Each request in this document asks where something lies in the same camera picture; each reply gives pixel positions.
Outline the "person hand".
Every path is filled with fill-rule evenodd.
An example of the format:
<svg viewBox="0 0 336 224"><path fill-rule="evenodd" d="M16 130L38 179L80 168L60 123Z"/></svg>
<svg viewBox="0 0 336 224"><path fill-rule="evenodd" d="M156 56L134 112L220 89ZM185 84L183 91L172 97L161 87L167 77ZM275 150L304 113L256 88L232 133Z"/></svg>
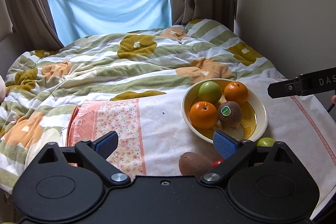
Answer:
<svg viewBox="0 0 336 224"><path fill-rule="evenodd" d="M333 104L336 105L336 95L332 96L331 101L332 101Z"/></svg>

